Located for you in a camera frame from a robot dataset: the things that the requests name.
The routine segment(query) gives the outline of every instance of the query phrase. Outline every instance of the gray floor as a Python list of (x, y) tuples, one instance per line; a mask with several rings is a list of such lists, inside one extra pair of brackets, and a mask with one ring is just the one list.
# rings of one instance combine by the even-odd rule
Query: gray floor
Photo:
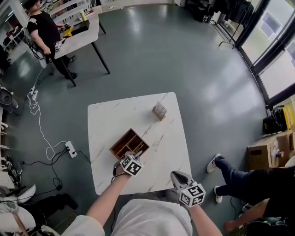
[[(246, 147), (262, 132), (266, 115), (259, 89), (234, 49), (218, 48), (220, 36), (205, 23), (176, 6), (138, 6), (100, 15), (107, 34), (100, 32), (97, 46), (111, 74), (99, 61), (91, 45), (76, 51), (71, 70), (79, 73), (77, 87), (56, 71), (39, 86), (42, 131), (55, 145), (71, 140), (76, 150), (89, 155), (87, 107), (89, 104), (147, 94), (175, 92), (183, 120), (193, 178), (203, 184), (207, 197), (202, 207), (222, 229), (234, 218), (230, 198), (214, 201), (212, 189), (224, 184), (221, 172), (206, 174), (207, 163), (219, 152), (237, 168), (245, 168)], [(41, 67), (26, 52), (2, 80), (19, 97), (25, 97)], [(47, 74), (47, 68), (40, 77)], [(46, 161), (38, 116), (26, 107), (21, 117), (8, 115), (11, 126), (6, 143), (8, 155), (19, 160)], [(55, 165), (63, 181), (61, 192), (78, 202), (78, 214), (85, 214), (97, 198), (91, 168), (84, 157), (63, 156)], [(53, 172), (42, 165), (25, 166), (23, 184), (37, 185), (37, 193), (53, 188)], [(237, 208), (238, 201), (233, 200)], [(57, 224), (71, 212), (59, 211), (51, 217)]]

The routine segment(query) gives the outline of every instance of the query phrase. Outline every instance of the marble tabletop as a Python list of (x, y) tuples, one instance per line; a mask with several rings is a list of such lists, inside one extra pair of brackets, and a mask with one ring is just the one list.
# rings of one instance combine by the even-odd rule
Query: marble tabletop
[[(152, 108), (160, 101), (167, 109), (159, 121)], [(175, 93), (154, 94), (88, 106), (88, 141), (95, 191), (100, 195), (111, 183), (117, 159), (110, 147), (132, 128), (149, 146), (141, 156), (143, 169), (121, 194), (173, 188), (172, 171), (191, 175), (183, 123)]]
[(77, 49), (80, 49), (97, 40), (99, 29), (98, 15), (94, 14), (88, 17), (87, 19), (89, 20), (89, 29), (87, 31), (81, 32), (79, 34), (67, 38), (61, 50), (55, 53), (55, 59), (65, 56), (71, 52), (74, 52)]

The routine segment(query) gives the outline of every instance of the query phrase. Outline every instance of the black table leg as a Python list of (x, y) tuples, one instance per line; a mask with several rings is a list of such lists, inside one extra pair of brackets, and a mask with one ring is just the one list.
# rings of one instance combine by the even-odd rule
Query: black table leg
[(69, 72), (68, 67), (65, 66), (63, 60), (60, 58), (61, 63), (63, 64), (63, 66), (65, 67), (65, 71), (68, 74), (68, 77), (70, 78), (71, 82), (73, 83), (74, 87), (76, 87), (76, 82), (73, 80), (73, 77), (71, 76), (71, 73)]
[(105, 62), (105, 60), (103, 59), (101, 53), (99, 52), (99, 50), (98, 50), (98, 48), (97, 48), (95, 42), (92, 42), (91, 44), (92, 44), (92, 46), (94, 47), (94, 50), (96, 51), (96, 53), (97, 53), (98, 57), (100, 58), (100, 60), (101, 60), (101, 62), (102, 62), (102, 64), (103, 64), (103, 66), (105, 67), (106, 71), (110, 74), (110, 70), (109, 70), (109, 68), (107, 67), (106, 62)]
[(106, 35), (106, 31), (105, 31), (105, 28), (102, 26), (102, 24), (99, 22), (99, 24), (100, 24), (100, 27), (101, 27), (101, 29), (102, 29), (102, 31), (105, 33), (105, 35)]

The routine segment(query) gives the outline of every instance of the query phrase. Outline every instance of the black t-shirt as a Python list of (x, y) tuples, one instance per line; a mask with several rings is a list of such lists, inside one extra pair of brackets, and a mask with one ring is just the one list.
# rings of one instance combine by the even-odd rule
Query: black t-shirt
[(56, 24), (46, 12), (31, 16), (27, 26), (29, 33), (38, 30), (39, 37), (49, 48), (53, 48), (55, 43), (60, 41), (60, 34)]
[(270, 198), (265, 217), (294, 217), (295, 166), (253, 171), (249, 177), (248, 189), (252, 204)]

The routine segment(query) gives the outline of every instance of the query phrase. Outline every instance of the wooden box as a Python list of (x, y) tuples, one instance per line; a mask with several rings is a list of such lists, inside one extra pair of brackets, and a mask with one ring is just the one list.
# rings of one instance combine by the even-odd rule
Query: wooden box
[(142, 151), (142, 154), (144, 154), (148, 148), (149, 146), (139, 135), (133, 129), (130, 129), (110, 148), (110, 151), (117, 159), (121, 159), (125, 152), (138, 153)]

